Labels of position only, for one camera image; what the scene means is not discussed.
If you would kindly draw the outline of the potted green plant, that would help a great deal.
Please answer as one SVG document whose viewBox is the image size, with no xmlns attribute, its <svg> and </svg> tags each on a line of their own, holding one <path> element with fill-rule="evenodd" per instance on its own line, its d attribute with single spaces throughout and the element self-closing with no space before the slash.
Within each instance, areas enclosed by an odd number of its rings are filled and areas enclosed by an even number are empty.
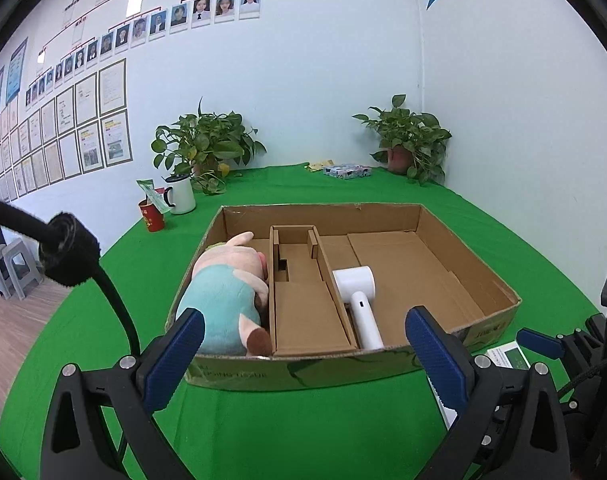
<svg viewBox="0 0 607 480">
<path fill-rule="evenodd" d="M 374 116 L 359 113 L 353 118 L 378 136 L 378 151 L 371 154 L 375 162 L 420 185 L 428 181 L 442 183 L 445 154 L 452 134 L 441 126 L 436 116 L 413 112 L 405 106 L 405 101 L 405 94 L 394 94 L 389 110 L 370 106 Z"/>
<path fill-rule="evenodd" d="M 258 130 L 245 125 L 240 113 L 197 112 L 180 115 L 171 125 L 159 125 L 151 143 L 153 166 L 170 177 L 188 176 L 195 191 L 205 195 L 226 192 L 233 167 L 248 166 L 267 153 Z"/>
</svg>

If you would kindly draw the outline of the right potted green plant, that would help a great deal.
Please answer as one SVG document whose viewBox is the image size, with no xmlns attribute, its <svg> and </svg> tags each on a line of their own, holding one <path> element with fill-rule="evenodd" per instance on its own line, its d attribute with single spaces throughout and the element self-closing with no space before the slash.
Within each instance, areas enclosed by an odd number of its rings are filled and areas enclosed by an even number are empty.
<svg viewBox="0 0 607 480">
<path fill-rule="evenodd" d="M 389 110 L 370 106 L 374 116 L 359 113 L 353 118 L 378 136 L 378 151 L 371 154 L 375 162 L 420 185 L 428 181 L 442 183 L 445 154 L 452 134 L 441 126 L 436 116 L 413 112 L 405 106 L 405 101 L 405 94 L 394 94 Z"/>
</svg>

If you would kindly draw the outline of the yellow packet at back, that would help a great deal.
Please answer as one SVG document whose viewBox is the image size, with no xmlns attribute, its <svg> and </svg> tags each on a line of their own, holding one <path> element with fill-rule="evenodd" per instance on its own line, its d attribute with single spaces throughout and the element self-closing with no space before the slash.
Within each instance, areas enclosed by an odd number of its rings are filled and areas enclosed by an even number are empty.
<svg viewBox="0 0 607 480">
<path fill-rule="evenodd" d="M 323 171 L 326 167 L 332 167 L 333 165 L 334 162 L 332 161 L 332 159 L 326 159 L 321 160 L 320 162 L 308 162 L 308 164 L 305 165 L 305 169 L 310 172 L 318 172 Z"/>
</svg>

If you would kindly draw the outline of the plush pig toy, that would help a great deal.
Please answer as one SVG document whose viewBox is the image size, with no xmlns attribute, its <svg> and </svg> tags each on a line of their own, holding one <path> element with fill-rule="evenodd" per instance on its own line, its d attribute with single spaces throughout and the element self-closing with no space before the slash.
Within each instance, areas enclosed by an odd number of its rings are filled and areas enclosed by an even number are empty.
<svg viewBox="0 0 607 480">
<path fill-rule="evenodd" d="M 272 356 L 271 336 L 262 326 L 269 300 L 266 257 L 250 247 L 254 233 L 235 235 L 207 248 L 194 263 L 191 281 L 176 315 L 197 310 L 205 336 L 198 352 L 205 356 Z"/>
</svg>

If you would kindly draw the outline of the white enamel mug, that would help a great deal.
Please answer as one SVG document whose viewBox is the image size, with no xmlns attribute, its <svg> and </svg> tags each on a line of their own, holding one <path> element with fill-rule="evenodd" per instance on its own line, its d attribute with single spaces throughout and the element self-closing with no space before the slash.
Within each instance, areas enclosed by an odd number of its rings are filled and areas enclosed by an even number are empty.
<svg viewBox="0 0 607 480">
<path fill-rule="evenodd" d="M 164 202 L 170 208 L 171 214 L 180 216 L 187 214 L 196 207 L 195 196 L 189 174 L 174 174 L 166 179 Z"/>
</svg>

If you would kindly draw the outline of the red cup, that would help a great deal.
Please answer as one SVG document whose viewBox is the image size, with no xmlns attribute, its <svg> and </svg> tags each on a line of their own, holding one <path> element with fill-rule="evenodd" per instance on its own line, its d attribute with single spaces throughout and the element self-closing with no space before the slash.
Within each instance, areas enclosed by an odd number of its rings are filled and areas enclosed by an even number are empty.
<svg viewBox="0 0 607 480">
<path fill-rule="evenodd" d="M 141 200 L 139 209 L 148 232 L 154 233 L 165 229 L 164 215 L 150 200 Z"/>
</svg>

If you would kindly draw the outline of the framed certificates on wall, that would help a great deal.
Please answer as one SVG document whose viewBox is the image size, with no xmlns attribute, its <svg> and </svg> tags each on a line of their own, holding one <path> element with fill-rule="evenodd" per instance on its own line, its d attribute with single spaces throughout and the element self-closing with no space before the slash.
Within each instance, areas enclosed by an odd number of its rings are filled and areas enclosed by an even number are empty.
<svg viewBox="0 0 607 480">
<path fill-rule="evenodd" d="M 126 61 L 121 27 L 69 53 L 19 93 L 24 50 L 0 70 L 0 200 L 131 162 Z"/>
</svg>

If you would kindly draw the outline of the grey plastic stool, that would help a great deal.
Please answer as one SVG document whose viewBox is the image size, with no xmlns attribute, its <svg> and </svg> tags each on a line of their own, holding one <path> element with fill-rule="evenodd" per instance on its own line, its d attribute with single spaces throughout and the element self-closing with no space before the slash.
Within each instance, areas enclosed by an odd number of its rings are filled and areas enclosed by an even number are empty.
<svg viewBox="0 0 607 480">
<path fill-rule="evenodd" d="M 21 258 L 25 267 L 23 275 L 16 269 L 15 259 Z M 0 296 L 10 299 L 12 292 L 23 300 L 26 298 L 25 288 L 30 282 L 41 284 L 44 276 L 39 271 L 32 252 L 22 238 L 16 238 L 10 244 L 0 245 Z"/>
</svg>

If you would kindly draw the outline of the staff photos on wall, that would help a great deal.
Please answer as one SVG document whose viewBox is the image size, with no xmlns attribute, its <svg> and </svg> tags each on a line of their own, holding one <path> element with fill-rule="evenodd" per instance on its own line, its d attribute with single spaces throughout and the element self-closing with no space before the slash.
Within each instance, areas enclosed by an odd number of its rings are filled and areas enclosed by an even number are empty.
<svg viewBox="0 0 607 480">
<path fill-rule="evenodd" d="M 76 40 L 69 52 L 28 84 L 25 106 L 37 105 L 64 81 L 122 51 L 189 28 L 259 18 L 260 12 L 261 0 L 183 0 L 169 8 L 134 13 L 101 35 Z"/>
</svg>

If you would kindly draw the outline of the patterned packet at back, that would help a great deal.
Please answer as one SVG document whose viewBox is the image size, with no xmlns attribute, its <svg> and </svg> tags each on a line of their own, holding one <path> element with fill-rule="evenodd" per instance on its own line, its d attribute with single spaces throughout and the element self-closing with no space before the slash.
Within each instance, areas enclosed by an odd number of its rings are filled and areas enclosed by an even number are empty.
<svg viewBox="0 0 607 480">
<path fill-rule="evenodd" d="M 363 165 L 328 165 L 323 168 L 325 176 L 341 180 L 366 178 L 372 174 L 372 168 Z"/>
</svg>

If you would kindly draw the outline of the left potted green plant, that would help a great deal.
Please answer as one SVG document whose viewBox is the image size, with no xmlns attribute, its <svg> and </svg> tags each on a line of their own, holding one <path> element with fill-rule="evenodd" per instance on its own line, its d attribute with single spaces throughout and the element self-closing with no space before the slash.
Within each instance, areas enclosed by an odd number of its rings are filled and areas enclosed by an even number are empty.
<svg viewBox="0 0 607 480">
<path fill-rule="evenodd" d="M 258 130 L 245 125 L 240 113 L 197 112 L 180 115 L 171 125 L 159 125 L 151 143 L 153 166 L 170 177 L 188 176 L 195 191 L 205 195 L 226 192 L 233 167 L 248 166 L 267 153 Z"/>
</svg>

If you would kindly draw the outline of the large open cardboard tray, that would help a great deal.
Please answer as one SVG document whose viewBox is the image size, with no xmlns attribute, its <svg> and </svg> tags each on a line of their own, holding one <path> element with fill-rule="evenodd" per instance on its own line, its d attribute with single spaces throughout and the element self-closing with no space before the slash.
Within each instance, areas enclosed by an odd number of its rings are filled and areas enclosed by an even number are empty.
<svg viewBox="0 0 607 480">
<path fill-rule="evenodd" d="M 270 356 L 205 340 L 185 373 L 229 391 L 336 387 L 413 372 L 405 319 L 426 308 L 471 350 L 493 344 L 519 307 L 514 289 L 427 208 L 415 204 L 226 206 L 210 221 L 174 297 L 215 251 L 264 279 L 253 310 Z"/>
</svg>

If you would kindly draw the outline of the white hair dryer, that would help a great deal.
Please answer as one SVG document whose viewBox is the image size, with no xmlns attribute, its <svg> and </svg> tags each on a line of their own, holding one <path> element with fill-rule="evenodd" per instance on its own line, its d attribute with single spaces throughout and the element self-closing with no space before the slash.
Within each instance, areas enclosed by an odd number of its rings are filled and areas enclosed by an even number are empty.
<svg viewBox="0 0 607 480">
<path fill-rule="evenodd" d="M 381 350 L 383 338 L 378 329 L 371 302 L 375 299 L 374 274 L 369 266 L 335 270 L 334 280 L 341 300 L 349 307 L 363 350 Z"/>
</svg>

